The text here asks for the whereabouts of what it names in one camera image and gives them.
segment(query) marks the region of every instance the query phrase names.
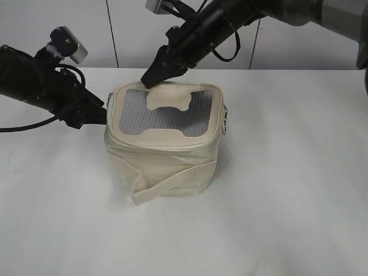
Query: black cable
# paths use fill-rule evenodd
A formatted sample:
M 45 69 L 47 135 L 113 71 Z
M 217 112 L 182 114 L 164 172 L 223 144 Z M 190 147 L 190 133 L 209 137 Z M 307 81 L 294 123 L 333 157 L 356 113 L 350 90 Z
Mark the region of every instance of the black cable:
M 203 1 L 202 5 L 201 5 L 201 6 L 200 6 L 200 8 L 197 10 L 197 13 L 200 13 L 200 12 L 203 10 L 203 8 L 205 7 L 205 5 L 206 5 L 207 1 L 208 1 L 208 0 L 204 0 L 204 1 Z
M 212 52 L 215 55 L 215 57 L 217 57 L 222 62 L 232 62 L 234 60 L 234 58 L 236 58 L 237 55 L 239 54 L 239 51 L 242 47 L 242 44 L 240 42 L 240 36 L 239 36 L 237 31 L 235 32 L 235 40 L 236 40 L 236 50 L 235 50 L 235 54 L 232 58 L 226 59 L 226 58 L 222 57 L 216 50 L 213 50 Z
M 178 18 L 181 18 L 181 19 L 184 19 L 184 17 L 182 17 L 182 15 L 180 13 L 178 13 L 176 10 L 173 10 L 172 8 L 168 7 L 168 6 L 163 6 L 162 8 L 164 11 L 178 17 Z
M 20 131 L 29 131 L 31 129 L 43 127 L 44 125 L 48 125 L 52 122 L 55 122 L 58 118 L 56 116 L 47 119 L 42 122 L 38 122 L 37 124 L 27 125 L 27 126 L 19 126 L 17 128 L 0 128 L 0 133 L 10 133 L 10 132 L 20 132 Z
M 80 76 L 80 79 L 81 79 L 80 82 L 81 82 L 82 87 L 83 88 L 86 87 L 86 78 L 85 78 L 84 74 L 81 72 L 81 70 L 79 70 L 78 68 L 76 68 L 72 65 L 68 65 L 68 64 L 60 64 L 56 67 L 57 68 L 66 68 L 66 69 L 69 69 L 69 70 L 72 70 L 72 71 L 76 72 Z M 29 131 L 31 129 L 43 127 L 44 125 L 48 125 L 52 122 L 55 122 L 60 116 L 65 115 L 72 108 L 74 108 L 75 105 L 77 105 L 81 101 L 81 99 L 83 98 L 84 95 L 85 95 L 84 93 L 81 93 L 80 96 L 73 103 L 71 103 L 70 105 L 63 108 L 61 111 L 59 111 L 57 113 L 57 115 L 53 116 L 50 119 L 47 119 L 47 120 L 42 121 L 42 122 L 38 122 L 36 124 L 26 125 L 26 126 L 19 126 L 19 127 L 16 127 L 16 128 L 0 128 L 0 133 Z

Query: bag zipper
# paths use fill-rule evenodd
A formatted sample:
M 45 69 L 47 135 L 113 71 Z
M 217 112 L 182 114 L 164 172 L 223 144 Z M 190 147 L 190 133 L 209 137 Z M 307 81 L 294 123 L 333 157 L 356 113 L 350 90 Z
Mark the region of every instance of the bag zipper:
M 112 113 L 113 113 L 113 109 L 110 108 L 110 104 L 111 107 L 114 106 L 115 104 L 115 93 L 110 93 L 108 96 L 108 122 L 112 120 Z M 226 134 L 227 131 L 227 116 L 228 116 L 228 108 L 223 105 L 221 108 L 221 116 L 220 116 L 220 120 L 222 118 L 223 123 L 222 123 L 222 131 L 223 134 Z M 141 145 L 141 144 L 132 144 L 129 142 L 121 142 L 118 141 L 114 135 L 114 132 L 112 131 L 112 128 L 110 127 L 110 125 L 108 124 L 108 134 L 109 137 L 114 141 L 114 143 L 121 145 L 123 147 L 127 147 L 127 148 L 134 148 L 134 149 L 143 149 L 143 150 L 153 150 L 153 151 L 168 151 L 168 152 L 185 152 L 185 151 L 192 151 L 192 150 L 197 150 L 200 148 L 205 148 L 207 145 L 212 144 L 215 140 L 217 140 L 219 138 L 220 132 L 217 131 L 215 135 L 213 135 L 213 137 L 211 137 L 210 139 L 208 139 L 205 142 L 202 143 L 198 143 L 195 145 L 174 145 L 174 146 L 156 146 L 156 145 Z

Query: bag strap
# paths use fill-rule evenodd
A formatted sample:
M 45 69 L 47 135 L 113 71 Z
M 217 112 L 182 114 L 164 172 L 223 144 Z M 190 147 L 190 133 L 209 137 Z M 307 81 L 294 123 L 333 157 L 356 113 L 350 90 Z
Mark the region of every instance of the bag strap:
M 206 170 L 206 172 L 208 173 L 209 178 L 212 178 L 212 174 L 215 166 L 213 166 L 213 164 L 216 164 L 216 160 L 209 162 L 209 163 L 205 163 L 202 165 L 197 165 L 195 166 L 195 168 L 191 167 L 188 168 L 187 170 L 181 171 L 167 179 L 165 179 L 164 181 L 156 184 L 154 187 L 147 189 L 147 190 L 143 190 L 143 191 L 138 191 L 138 192 L 133 192 L 131 194 L 131 197 L 133 199 L 133 202 L 136 205 L 140 205 L 143 204 L 145 202 L 151 201 L 153 199 L 155 199 L 156 197 L 161 196 L 162 194 L 164 194 L 165 192 L 182 185 L 183 183 L 190 183 L 192 181 L 195 181 L 198 178 L 198 173 L 202 170 Z M 134 185 L 134 188 L 136 187 L 142 187 L 143 185 L 145 185 L 142 174 L 139 173 L 139 176 L 137 178 L 137 181 Z
M 148 186 L 144 181 L 142 173 L 139 170 L 135 169 L 129 163 L 119 158 L 115 154 L 111 152 L 109 153 L 111 158 L 118 160 L 118 163 L 114 163 L 117 165 L 120 173 L 123 173 L 126 176 L 129 175 L 129 179 L 134 181 L 133 188 L 130 191 L 130 195 L 135 205 L 140 205 L 145 202 L 151 201 L 156 197 L 159 197 L 162 194 L 168 192 L 169 190 L 182 185 L 183 183 L 194 182 L 198 179 L 198 176 L 203 175 L 203 173 L 208 175 L 209 181 L 212 178 L 212 174 L 214 172 L 214 164 L 216 165 L 216 160 L 209 163 L 197 165 L 165 179 L 152 188 L 147 188 Z

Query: fabric bag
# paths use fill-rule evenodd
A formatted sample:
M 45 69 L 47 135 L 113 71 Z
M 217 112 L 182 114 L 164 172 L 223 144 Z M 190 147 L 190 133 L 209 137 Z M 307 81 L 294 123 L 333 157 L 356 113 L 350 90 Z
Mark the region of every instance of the fabric bag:
M 226 117 L 223 92 L 214 85 L 116 88 L 105 132 L 116 180 L 136 205 L 160 196 L 200 194 L 213 178 Z

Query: white wall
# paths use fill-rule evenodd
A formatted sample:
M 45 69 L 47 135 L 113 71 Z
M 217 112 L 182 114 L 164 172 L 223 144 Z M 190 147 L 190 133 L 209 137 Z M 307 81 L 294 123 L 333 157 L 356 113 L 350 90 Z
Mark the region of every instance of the white wall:
M 184 0 L 198 8 L 201 0 Z M 182 21 L 157 16 L 144 8 L 145 0 L 108 0 L 120 67 L 148 67 L 167 43 L 166 31 Z M 0 45 L 34 55 L 49 41 L 57 26 L 68 26 L 90 54 L 81 66 L 116 67 L 106 0 L 0 0 Z M 256 22 L 240 31 L 242 48 L 232 63 L 212 54 L 198 68 L 248 69 L 256 35 Z M 231 37 L 218 51 L 233 55 Z M 355 69 L 355 42 L 308 24 L 291 27 L 272 18 L 262 20 L 253 69 Z
M 261 20 L 252 69 L 356 69 L 358 43 L 317 24 Z

